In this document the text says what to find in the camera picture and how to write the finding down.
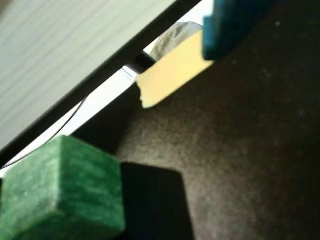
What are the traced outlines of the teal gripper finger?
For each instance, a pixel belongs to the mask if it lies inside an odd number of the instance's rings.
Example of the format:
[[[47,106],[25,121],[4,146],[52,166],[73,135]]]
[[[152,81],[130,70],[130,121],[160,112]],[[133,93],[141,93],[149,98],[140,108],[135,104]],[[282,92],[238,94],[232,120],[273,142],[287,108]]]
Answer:
[[[203,58],[224,58],[274,4],[274,0],[214,0],[212,14],[203,19]]]

